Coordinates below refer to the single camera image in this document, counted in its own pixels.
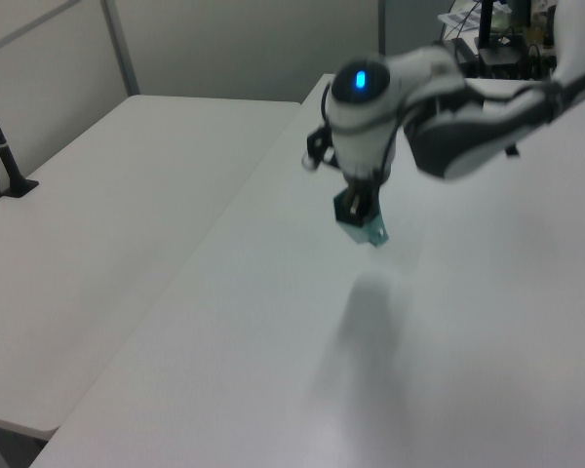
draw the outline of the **translucent blue object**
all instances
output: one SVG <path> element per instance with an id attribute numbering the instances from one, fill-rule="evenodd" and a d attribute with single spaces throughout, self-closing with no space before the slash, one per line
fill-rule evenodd
<path id="1" fill-rule="evenodd" d="M 367 72 L 366 71 L 358 71 L 358 74 L 355 75 L 355 87 L 358 90 L 363 90 L 366 85 L 367 85 Z"/>
<path id="2" fill-rule="evenodd" d="M 388 242 L 389 237 L 381 214 L 378 214 L 375 219 L 363 226 L 354 226 L 340 221 L 337 223 L 356 244 L 371 244 L 372 246 L 380 247 Z"/>

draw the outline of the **blue led light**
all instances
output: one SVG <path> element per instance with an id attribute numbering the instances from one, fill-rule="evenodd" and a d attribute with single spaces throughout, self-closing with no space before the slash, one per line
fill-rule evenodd
<path id="1" fill-rule="evenodd" d="M 367 85 L 367 73 L 366 71 L 358 71 L 355 75 L 355 87 L 358 90 L 363 90 Z"/>

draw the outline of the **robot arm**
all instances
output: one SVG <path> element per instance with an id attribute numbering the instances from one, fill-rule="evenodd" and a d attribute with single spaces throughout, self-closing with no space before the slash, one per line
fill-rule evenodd
<path id="1" fill-rule="evenodd" d="M 387 240 L 380 186 L 390 176 L 394 137 L 404 129 L 416 166 L 453 179 L 473 173 L 536 128 L 585 98 L 585 2 L 559 0 L 558 70 L 513 98 L 485 96 L 468 85 L 450 53 L 424 48 L 354 61 L 326 89 L 325 125 L 308 138 L 306 167 L 316 170 L 329 147 L 348 188 L 334 200 L 336 219 L 358 242 Z M 487 100 L 505 103 L 483 111 Z"/>

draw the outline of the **white wall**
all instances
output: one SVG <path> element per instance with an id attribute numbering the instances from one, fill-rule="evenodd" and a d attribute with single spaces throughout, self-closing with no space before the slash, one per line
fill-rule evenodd
<path id="1" fill-rule="evenodd" d="M 0 41 L 68 3 L 68 0 L 0 0 Z"/>
<path id="2" fill-rule="evenodd" d="M 110 1 L 143 94 L 302 101 L 378 51 L 375 0 Z"/>
<path id="3" fill-rule="evenodd" d="M 0 124 L 25 176 L 126 96 L 99 0 L 0 49 Z"/>
<path id="4" fill-rule="evenodd" d="M 409 52 L 440 39 L 438 15 L 452 0 L 385 0 L 386 55 Z"/>

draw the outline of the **white tabletop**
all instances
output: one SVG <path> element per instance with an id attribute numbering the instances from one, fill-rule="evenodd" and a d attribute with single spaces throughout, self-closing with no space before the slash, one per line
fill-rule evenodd
<path id="1" fill-rule="evenodd" d="M 0 426 L 63 423 L 293 118 L 132 97 L 0 200 Z"/>
<path id="2" fill-rule="evenodd" d="M 585 103 L 455 183 L 399 136 L 376 250 L 301 168 L 325 80 L 34 468 L 585 468 Z"/>

